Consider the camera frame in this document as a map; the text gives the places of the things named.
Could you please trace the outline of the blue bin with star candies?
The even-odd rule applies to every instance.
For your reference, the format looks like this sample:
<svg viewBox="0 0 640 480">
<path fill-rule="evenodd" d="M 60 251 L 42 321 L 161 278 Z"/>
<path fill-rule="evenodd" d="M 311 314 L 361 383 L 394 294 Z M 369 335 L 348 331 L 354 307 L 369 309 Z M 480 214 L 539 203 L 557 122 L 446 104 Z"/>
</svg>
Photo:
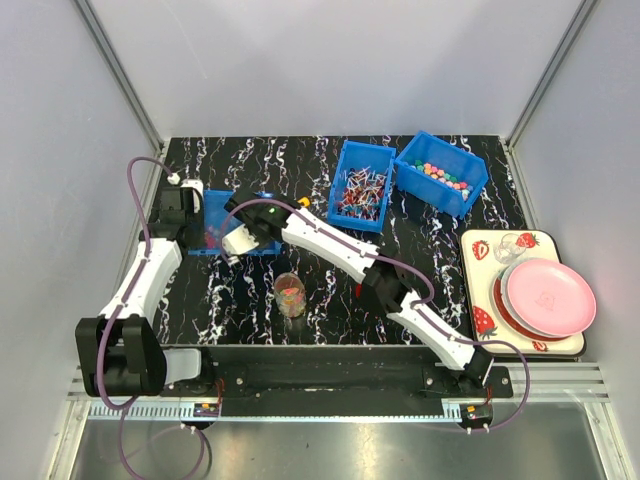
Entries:
<svg viewBox="0 0 640 480">
<path fill-rule="evenodd" d="M 218 240 L 220 237 L 220 228 L 225 220 L 228 212 L 224 206 L 233 195 L 229 190 L 205 190 L 204 191 L 204 246 L 190 249 L 190 256 L 217 256 L 220 254 L 218 248 Z M 232 230 L 240 226 L 240 221 L 233 218 L 226 230 L 230 233 Z M 254 248 L 246 255 L 248 256 L 268 256 L 279 255 L 282 250 L 282 244 L 277 241 Z"/>
</svg>

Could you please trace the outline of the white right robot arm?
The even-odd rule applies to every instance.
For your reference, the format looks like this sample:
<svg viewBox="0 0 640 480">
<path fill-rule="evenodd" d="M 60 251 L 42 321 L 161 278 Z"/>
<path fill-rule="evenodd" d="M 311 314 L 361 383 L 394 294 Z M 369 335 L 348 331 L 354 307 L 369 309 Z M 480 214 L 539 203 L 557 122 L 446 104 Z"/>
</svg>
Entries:
<svg viewBox="0 0 640 480">
<path fill-rule="evenodd" d="M 454 372 L 457 390 L 476 396 L 490 383 L 494 359 L 460 334 L 428 304 L 430 281 L 399 252 L 358 240 L 325 223 L 299 202 L 238 191 L 227 201 L 220 228 L 222 255 L 240 256 L 271 240 L 304 249 L 332 263 L 360 287 L 364 309 L 400 324 Z"/>
</svg>

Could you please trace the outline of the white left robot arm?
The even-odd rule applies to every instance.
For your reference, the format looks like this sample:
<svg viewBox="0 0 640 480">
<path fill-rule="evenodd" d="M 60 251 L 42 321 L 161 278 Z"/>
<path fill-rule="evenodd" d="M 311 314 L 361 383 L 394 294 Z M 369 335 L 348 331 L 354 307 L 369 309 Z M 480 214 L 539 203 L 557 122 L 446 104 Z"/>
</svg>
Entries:
<svg viewBox="0 0 640 480">
<path fill-rule="evenodd" d="M 181 384 L 196 396 L 215 386 L 216 372 L 196 348 L 163 348 L 153 318 L 169 280 L 204 238 L 204 194 L 187 180 L 161 192 L 154 222 L 144 223 L 136 256 L 114 297 L 95 317 L 81 319 L 76 347 L 91 397 L 156 396 Z"/>
</svg>

